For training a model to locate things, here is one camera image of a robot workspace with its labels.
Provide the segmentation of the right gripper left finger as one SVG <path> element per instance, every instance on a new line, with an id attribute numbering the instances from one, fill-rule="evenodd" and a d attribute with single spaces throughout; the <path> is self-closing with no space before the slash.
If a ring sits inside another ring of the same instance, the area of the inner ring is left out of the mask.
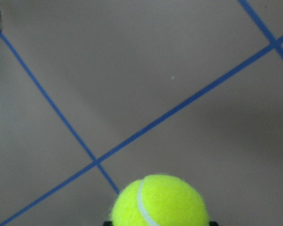
<path id="1" fill-rule="evenodd" d="M 111 221 L 104 221 L 103 226 L 113 226 Z"/>

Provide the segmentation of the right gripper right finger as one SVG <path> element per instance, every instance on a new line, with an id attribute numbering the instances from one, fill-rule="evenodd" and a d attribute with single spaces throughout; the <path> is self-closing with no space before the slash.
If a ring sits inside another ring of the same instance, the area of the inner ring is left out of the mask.
<path id="1" fill-rule="evenodd" d="M 210 221 L 209 226 L 219 226 L 219 224 L 215 221 Z"/>

